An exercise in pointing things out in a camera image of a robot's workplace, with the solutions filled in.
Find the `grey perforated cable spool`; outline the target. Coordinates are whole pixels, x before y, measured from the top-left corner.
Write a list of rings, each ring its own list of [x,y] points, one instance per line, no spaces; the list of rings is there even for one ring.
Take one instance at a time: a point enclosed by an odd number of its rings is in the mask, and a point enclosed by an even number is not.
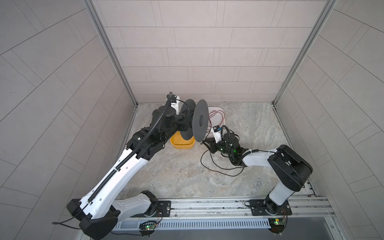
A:
[[[209,108],[205,100],[199,100],[196,104],[194,100],[186,100],[180,110],[181,114],[188,114],[187,120],[182,124],[185,128],[180,130],[181,136],[188,141],[192,137],[196,142],[202,142],[205,138],[209,124]]]

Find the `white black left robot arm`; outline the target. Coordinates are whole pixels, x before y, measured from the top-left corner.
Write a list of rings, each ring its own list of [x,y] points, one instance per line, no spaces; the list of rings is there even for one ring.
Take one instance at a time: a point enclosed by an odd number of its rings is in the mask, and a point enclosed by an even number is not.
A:
[[[161,151],[176,132],[190,126],[196,103],[185,101],[178,113],[172,102],[179,101],[169,93],[165,105],[153,111],[151,124],[132,136],[117,162],[100,182],[81,199],[72,199],[68,203],[68,211],[80,222],[78,228],[85,235],[101,240],[122,220],[156,214],[158,199],[150,191],[125,200],[116,198],[138,170]]]

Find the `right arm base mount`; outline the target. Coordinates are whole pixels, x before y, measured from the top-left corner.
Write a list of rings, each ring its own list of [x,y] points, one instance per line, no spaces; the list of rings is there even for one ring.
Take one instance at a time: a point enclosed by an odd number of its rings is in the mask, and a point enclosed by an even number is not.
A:
[[[244,205],[252,212],[252,216],[290,216],[292,215],[291,207],[288,201],[285,201],[281,206],[276,205],[271,200],[248,200]]]

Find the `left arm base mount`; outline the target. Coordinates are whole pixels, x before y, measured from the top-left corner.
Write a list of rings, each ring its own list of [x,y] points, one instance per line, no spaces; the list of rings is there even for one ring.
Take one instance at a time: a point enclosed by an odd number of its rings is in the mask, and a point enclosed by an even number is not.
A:
[[[158,201],[157,206],[153,214],[144,213],[132,216],[132,218],[157,218],[157,217],[169,217],[171,211],[171,201]]]

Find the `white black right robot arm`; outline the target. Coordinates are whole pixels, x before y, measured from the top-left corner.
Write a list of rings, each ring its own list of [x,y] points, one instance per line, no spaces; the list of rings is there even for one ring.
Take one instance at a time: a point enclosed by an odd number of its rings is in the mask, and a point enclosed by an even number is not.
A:
[[[279,181],[265,200],[248,201],[247,206],[261,215],[289,215],[288,198],[299,192],[313,173],[313,167],[287,145],[269,151],[249,150],[240,146],[237,135],[233,133],[204,140],[203,144],[211,155],[219,152],[228,158],[233,169],[259,166],[274,170]]]

